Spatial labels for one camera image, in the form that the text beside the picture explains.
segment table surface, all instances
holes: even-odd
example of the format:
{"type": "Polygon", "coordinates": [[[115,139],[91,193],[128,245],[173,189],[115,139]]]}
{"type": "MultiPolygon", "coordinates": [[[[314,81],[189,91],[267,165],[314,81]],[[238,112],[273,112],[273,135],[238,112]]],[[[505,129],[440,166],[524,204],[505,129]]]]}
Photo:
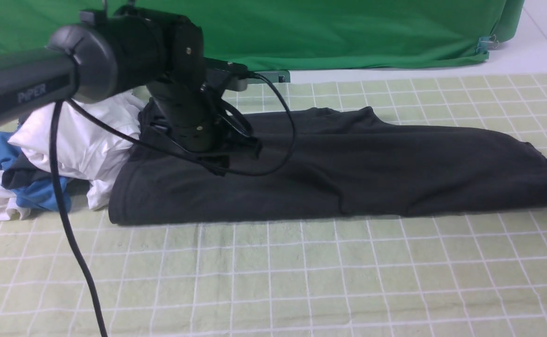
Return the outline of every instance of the table surface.
{"type": "MultiPolygon", "coordinates": [[[[547,74],[278,88],[292,110],[370,105],[395,124],[506,132],[547,156],[547,74]]],[[[226,99],[281,110],[263,85],[226,99]]],[[[121,228],[85,202],[74,197],[71,219],[111,336],[547,336],[547,209],[121,228]]],[[[58,215],[0,222],[0,336],[97,331],[58,215]]]]}

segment folded black garment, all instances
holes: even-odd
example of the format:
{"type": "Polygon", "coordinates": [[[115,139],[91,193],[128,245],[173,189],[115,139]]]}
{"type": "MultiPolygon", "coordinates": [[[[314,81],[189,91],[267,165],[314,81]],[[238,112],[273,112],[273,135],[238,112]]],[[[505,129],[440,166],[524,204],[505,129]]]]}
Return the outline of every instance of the folded black garment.
{"type": "MultiPolygon", "coordinates": [[[[172,149],[147,127],[141,140],[172,149]]],[[[293,113],[294,156],[265,177],[218,177],[205,168],[135,147],[109,204],[121,225],[306,220],[362,215],[430,216],[547,205],[547,158],[531,144],[476,128],[397,126],[370,107],[293,113]]],[[[284,113],[248,115],[263,140],[261,159],[235,169],[265,171],[291,139],[284,113]]]]}
{"type": "Polygon", "coordinates": [[[27,187],[35,181],[50,179],[51,174],[32,165],[25,154],[19,154],[13,164],[3,172],[1,186],[6,190],[27,187]]]}

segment pile of clothes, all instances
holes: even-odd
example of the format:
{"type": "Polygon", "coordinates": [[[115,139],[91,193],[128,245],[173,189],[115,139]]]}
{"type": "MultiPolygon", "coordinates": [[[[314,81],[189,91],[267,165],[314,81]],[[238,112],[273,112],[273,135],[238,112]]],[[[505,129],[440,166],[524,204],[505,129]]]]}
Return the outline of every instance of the pile of clothes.
{"type": "MultiPolygon", "coordinates": [[[[145,102],[125,92],[96,104],[81,104],[86,111],[119,132],[138,139],[138,114],[145,102]]],[[[57,211],[49,166],[49,130],[53,104],[19,120],[15,132],[0,132],[0,221],[32,209],[57,211]]],[[[75,179],[89,181],[88,208],[109,203],[119,171],[130,156],[132,143],[96,126],[64,103],[59,120],[57,154],[61,188],[68,211],[72,201],[66,192],[75,179]]]]}

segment white floor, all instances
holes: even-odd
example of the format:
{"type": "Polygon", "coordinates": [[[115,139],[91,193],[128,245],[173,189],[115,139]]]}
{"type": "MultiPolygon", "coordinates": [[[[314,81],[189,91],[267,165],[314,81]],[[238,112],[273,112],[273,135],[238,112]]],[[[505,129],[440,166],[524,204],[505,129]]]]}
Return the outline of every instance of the white floor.
{"type": "Polygon", "coordinates": [[[547,73],[547,0],[526,0],[515,37],[476,66],[432,70],[293,71],[292,83],[366,81],[472,74],[547,73]]]}

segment green cloth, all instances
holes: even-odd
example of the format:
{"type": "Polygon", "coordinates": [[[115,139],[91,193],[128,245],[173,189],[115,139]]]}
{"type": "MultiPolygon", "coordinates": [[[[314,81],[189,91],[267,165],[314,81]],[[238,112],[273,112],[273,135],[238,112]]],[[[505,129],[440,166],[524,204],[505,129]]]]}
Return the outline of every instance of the green cloth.
{"type": "MultiPolygon", "coordinates": [[[[251,70],[428,68],[486,60],[479,38],[514,35],[523,0],[137,0],[187,15],[205,53],[251,70]]],[[[110,0],[110,12],[125,0],[110,0]]],[[[0,0],[0,53],[40,47],[100,0],[0,0]]]]}

